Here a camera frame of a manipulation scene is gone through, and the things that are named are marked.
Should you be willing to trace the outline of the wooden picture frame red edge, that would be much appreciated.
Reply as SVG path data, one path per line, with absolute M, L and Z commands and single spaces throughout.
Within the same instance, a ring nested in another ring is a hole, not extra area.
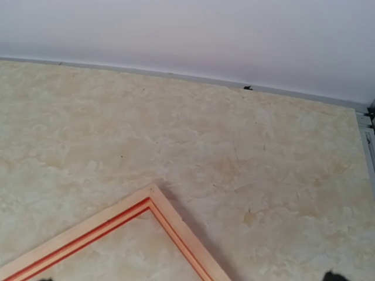
M 1 267 L 1 280 L 30 280 L 150 211 L 202 280 L 229 280 L 156 184 L 149 184 Z

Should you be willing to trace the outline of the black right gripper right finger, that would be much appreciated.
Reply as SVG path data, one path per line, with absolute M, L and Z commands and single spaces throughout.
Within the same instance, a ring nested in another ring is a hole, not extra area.
M 346 278 L 339 273 L 328 271 L 325 273 L 323 281 L 346 281 Z

